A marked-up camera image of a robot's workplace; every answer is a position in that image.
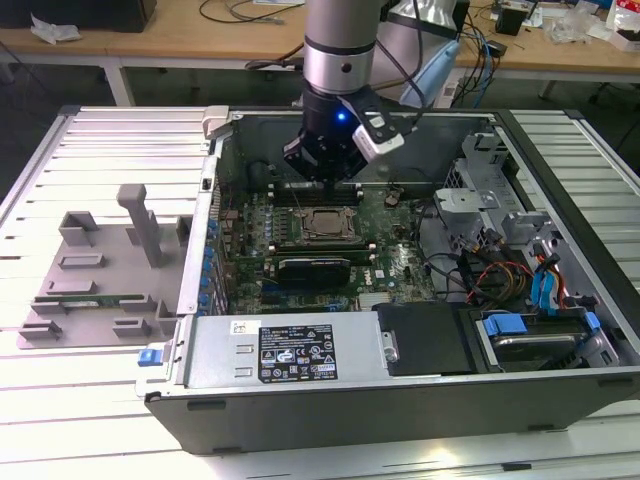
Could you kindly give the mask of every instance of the motherboard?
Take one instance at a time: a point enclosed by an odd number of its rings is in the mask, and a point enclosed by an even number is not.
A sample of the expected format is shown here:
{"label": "motherboard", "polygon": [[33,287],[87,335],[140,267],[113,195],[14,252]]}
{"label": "motherboard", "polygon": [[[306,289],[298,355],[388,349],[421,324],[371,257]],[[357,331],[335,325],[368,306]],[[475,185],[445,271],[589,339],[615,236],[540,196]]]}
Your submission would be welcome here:
{"label": "motherboard", "polygon": [[[395,187],[358,186],[333,200],[297,188],[221,194],[207,248],[219,253],[213,268],[224,277],[226,313],[368,311],[434,299],[416,217],[416,200]],[[213,286],[203,287],[200,315],[224,310],[207,297]]]}

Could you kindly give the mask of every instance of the computer case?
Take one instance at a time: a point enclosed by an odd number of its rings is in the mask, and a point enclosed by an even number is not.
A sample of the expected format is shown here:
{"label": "computer case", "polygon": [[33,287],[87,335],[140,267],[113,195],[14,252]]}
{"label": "computer case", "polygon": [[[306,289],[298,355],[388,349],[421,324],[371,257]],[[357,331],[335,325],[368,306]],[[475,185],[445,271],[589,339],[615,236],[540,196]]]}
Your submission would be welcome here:
{"label": "computer case", "polygon": [[155,7],[156,0],[0,0],[0,27],[29,27],[33,13],[56,25],[142,32]]}

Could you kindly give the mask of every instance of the wooden table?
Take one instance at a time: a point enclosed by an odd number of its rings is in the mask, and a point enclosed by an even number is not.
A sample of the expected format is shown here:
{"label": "wooden table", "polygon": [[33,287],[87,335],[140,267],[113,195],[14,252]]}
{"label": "wooden table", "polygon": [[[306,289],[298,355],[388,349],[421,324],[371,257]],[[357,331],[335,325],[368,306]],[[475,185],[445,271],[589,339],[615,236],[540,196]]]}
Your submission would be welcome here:
{"label": "wooden table", "polygon": [[[276,58],[300,43],[304,36],[305,8],[279,15],[286,23],[220,24],[200,16],[202,0],[158,0],[156,12],[143,33],[85,31],[73,43],[48,45],[28,30],[0,30],[2,40],[21,59],[29,63],[97,65],[105,69],[116,104],[133,105],[125,67],[166,67],[190,69],[242,69],[247,60]],[[487,35],[508,46],[496,76],[514,79],[633,82],[640,83],[640,55],[624,53],[607,42],[593,39],[591,44],[553,45],[542,29],[522,28],[517,37],[496,34],[488,12],[475,16],[487,0],[473,2],[475,24]],[[277,7],[246,5],[240,11],[261,15]],[[205,13],[232,19],[222,0],[213,0]],[[468,39],[458,57],[458,67],[448,86],[457,85],[476,60],[475,47]],[[0,63],[12,58],[0,50]],[[448,106],[443,97],[438,106]]]}

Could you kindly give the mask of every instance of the blue cable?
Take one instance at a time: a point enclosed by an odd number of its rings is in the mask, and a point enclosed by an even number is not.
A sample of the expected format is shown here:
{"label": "blue cable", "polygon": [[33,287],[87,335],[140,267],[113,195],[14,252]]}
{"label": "blue cable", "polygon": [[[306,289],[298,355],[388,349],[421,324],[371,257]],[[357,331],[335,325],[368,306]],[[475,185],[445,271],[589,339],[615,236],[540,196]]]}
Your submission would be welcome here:
{"label": "blue cable", "polygon": [[484,35],[471,35],[469,33],[464,33],[463,35],[469,37],[469,38],[474,38],[478,41],[482,42],[482,47],[484,50],[484,65],[482,66],[482,73],[480,74],[481,76],[481,80],[480,80],[480,86],[482,88],[482,90],[480,91],[480,93],[478,93],[478,96],[476,97],[475,101],[473,102],[473,108],[478,108],[478,106],[480,105],[480,102],[482,101],[482,98],[484,97],[484,94],[487,91],[487,88],[489,88],[489,79],[491,78],[491,53],[489,52],[489,45],[487,44],[487,40],[484,37]]}
{"label": "blue cable", "polygon": [[491,67],[489,67],[489,65],[491,65],[491,54],[489,53],[489,45],[487,45],[487,40],[484,38],[484,35],[480,37],[480,40],[482,40],[482,46],[484,47],[484,73],[486,74],[486,76],[483,80],[484,84],[482,86],[482,90],[473,102],[473,108],[478,108],[478,106],[480,106],[480,102],[482,101],[484,94],[487,92],[487,88],[489,88],[489,79],[491,78]]}

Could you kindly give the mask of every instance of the blue tab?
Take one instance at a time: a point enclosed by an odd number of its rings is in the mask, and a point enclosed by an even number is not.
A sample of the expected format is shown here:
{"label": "blue tab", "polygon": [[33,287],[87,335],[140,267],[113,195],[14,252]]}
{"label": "blue tab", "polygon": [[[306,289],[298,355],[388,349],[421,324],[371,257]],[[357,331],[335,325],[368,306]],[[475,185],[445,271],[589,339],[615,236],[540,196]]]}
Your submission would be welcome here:
{"label": "blue tab", "polygon": [[555,283],[556,279],[554,276],[547,272],[542,285],[542,294],[540,295],[540,308],[549,315],[556,314],[556,309],[551,307],[551,294]]}
{"label": "blue tab", "polygon": [[531,282],[531,301],[534,305],[540,303],[540,287],[542,285],[543,272],[537,272],[533,276],[533,282]]}
{"label": "blue tab", "polygon": [[596,317],[595,313],[587,312],[587,314],[584,316],[584,319],[587,321],[587,325],[589,325],[589,328],[592,332],[595,332],[600,328],[600,320],[598,320],[598,317]]}
{"label": "blue tab", "polygon": [[140,350],[138,355],[139,367],[160,367],[162,366],[162,350],[145,348]]}
{"label": "blue tab", "polygon": [[496,325],[496,321],[493,319],[493,316],[483,320],[484,328],[487,331],[487,335],[490,337],[495,337],[498,334],[498,325]]}
{"label": "blue tab", "polygon": [[498,334],[512,335],[514,333],[527,333],[527,326],[522,319],[522,315],[518,313],[496,313],[490,315],[484,323],[489,336]]}

